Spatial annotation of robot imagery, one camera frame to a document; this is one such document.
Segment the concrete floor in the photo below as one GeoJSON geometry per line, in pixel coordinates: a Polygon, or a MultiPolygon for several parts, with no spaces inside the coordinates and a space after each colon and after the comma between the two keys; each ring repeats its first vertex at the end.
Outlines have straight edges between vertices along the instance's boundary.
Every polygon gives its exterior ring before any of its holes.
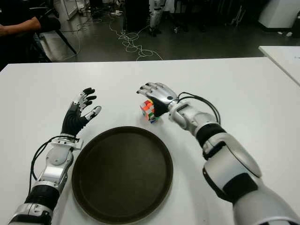
{"type": "MultiPolygon", "coordinates": [[[[89,22],[84,30],[77,32],[64,32],[77,56],[65,45],[56,33],[45,33],[41,39],[48,57],[53,61],[89,62],[89,61],[134,61],[138,52],[126,52],[122,40],[118,40],[113,29],[120,32],[118,19],[113,22],[109,16],[104,16],[102,21],[93,21],[89,17],[75,15],[70,21],[61,16],[61,31],[76,30],[80,23],[89,22]]],[[[196,25],[189,26],[189,32],[173,32],[170,20],[162,21],[160,25],[162,34],[151,37],[147,30],[140,33],[135,45],[142,45],[143,49],[156,51],[164,60],[187,60],[209,58],[237,58],[260,57],[263,54],[258,50],[260,45],[300,45],[300,39],[279,35],[276,32],[264,32],[255,25],[210,26],[208,31],[201,33],[196,25]]],[[[160,60],[153,56],[139,60],[160,60]]]]}

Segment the rubik's cube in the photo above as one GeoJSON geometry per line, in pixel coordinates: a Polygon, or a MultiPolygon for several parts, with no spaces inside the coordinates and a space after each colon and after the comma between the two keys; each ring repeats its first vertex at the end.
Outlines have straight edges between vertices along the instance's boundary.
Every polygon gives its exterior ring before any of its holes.
{"type": "Polygon", "coordinates": [[[150,123],[154,123],[155,121],[158,120],[159,117],[155,117],[154,115],[154,105],[151,100],[147,100],[143,102],[140,105],[140,107],[142,110],[142,114],[144,115],[144,117],[146,117],[148,121],[150,121],[150,123]]]}

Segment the white table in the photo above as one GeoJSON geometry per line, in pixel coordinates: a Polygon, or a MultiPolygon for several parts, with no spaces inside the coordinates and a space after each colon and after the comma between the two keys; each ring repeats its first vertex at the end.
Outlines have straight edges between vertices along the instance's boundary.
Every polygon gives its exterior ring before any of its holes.
{"type": "Polygon", "coordinates": [[[260,46],[259,50],[300,86],[300,46],[260,46]]]}
{"type": "MultiPolygon", "coordinates": [[[[203,178],[205,160],[195,138],[166,115],[153,125],[142,117],[139,104],[145,98],[135,92],[149,81],[209,99],[220,111],[223,127],[257,160],[265,184],[300,215],[300,89],[267,58],[18,64],[0,73],[0,224],[27,196],[36,149],[60,133],[78,91],[93,87],[98,95],[93,105],[103,109],[80,132],[85,144],[110,128],[137,126],[160,137],[172,155],[170,195],[138,225],[233,225],[232,205],[218,199],[203,178]]],[[[209,112],[205,105],[194,104],[209,112]]],[[[41,155],[36,172],[44,167],[44,158],[41,155]]],[[[75,203],[71,172],[54,224],[99,224],[75,203]]]]}

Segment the round tray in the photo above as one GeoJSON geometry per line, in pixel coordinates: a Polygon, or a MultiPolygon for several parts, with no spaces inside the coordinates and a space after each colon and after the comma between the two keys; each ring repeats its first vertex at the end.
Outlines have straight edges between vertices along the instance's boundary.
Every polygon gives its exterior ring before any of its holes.
{"type": "Polygon", "coordinates": [[[84,147],[73,168],[72,187],[91,217],[125,224],[158,207],[172,178],[170,153],[157,136],[138,127],[117,127],[84,147]]]}

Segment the robot finger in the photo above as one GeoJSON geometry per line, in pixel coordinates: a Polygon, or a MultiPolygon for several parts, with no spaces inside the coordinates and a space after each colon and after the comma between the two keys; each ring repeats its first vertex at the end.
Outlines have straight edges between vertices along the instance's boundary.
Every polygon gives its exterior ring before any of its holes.
{"type": "Polygon", "coordinates": [[[142,95],[144,95],[146,97],[152,96],[152,94],[150,93],[150,91],[145,90],[145,89],[139,89],[136,93],[137,94],[142,94],[142,95]]]}
{"type": "Polygon", "coordinates": [[[83,100],[85,99],[86,97],[86,94],[82,91],[80,92],[76,97],[75,99],[73,100],[74,104],[82,104],[83,103],[83,100]]]}
{"type": "Polygon", "coordinates": [[[155,89],[156,89],[156,87],[157,87],[157,84],[151,83],[151,82],[146,83],[146,85],[147,85],[147,86],[150,86],[150,87],[153,87],[153,88],[155,88],[155,89]]]}
{"type": "Polygon", "coordinates": [[[144,85],[144,86],[140,87],[140,89],[142,89],[142,90],[147,90],[147,91],[150,91],[150,92],[154,90],[153,87],[147,86],[147,85],[144,85]]]}
{"type": "Polygon", "coordinates": [[[84,92],[86,95],[90,95],[92,93],[95,92],[95,89],[92,89],[92,88],[86,88],[84,89],[82,92],[84,92]]]}
{"type": "Polygon", "coordinates": [[[157,91],[159,91],[163,95],[170,95],[170,92],[161,86],[157,86],[157,91]]]}
{"type": "Polygon", "coordinates": [[[86,97],[86,100],[87,101],[90,101],[90,100],[94,100],[94,99],[96,99],[97,98],[97,96],[96,95],[93,95],[93,96],[88,96],[88,97],[86,97]]]}
{"type": "Polygon", "coordinates": [[[100,113],[101,109],[102,109],[101,106],[96,106],[95,108],[92,109],[92,111],[90,111],[87,114],[85,114],[84,117],[88,121],[90,121],[91,119],[93,119],[95,116],[97,116],[100,113]]]}
{"type": "Polygon", "coordinates": [[[84,109],[85,107],[91,105],[92,103],[93,103],[92,101],[87,101],[87,102],[85,102],[85,103],[83,104],[82,109],[84,109]]]}
{"type": "Polygon", "coordinates": [[[161,87],[165,92],[177,96],[176,93],[170,89],[168,86],[164,85],[163,83],[156,83],[159,87],[161,87]]]}

